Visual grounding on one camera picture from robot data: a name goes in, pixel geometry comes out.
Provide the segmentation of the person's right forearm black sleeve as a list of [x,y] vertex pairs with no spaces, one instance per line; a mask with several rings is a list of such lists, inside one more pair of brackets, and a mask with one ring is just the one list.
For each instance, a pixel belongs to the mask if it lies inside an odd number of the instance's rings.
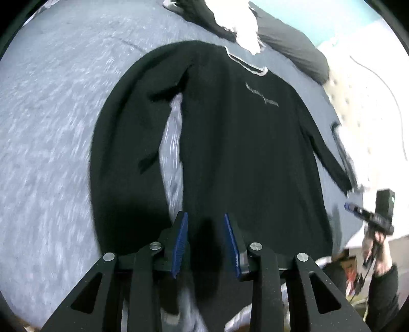
[[365,319],[371,331],[380,331],[397,316],[399,312],[398,287],[396,264],[393,264],[384,275],[372,276]]

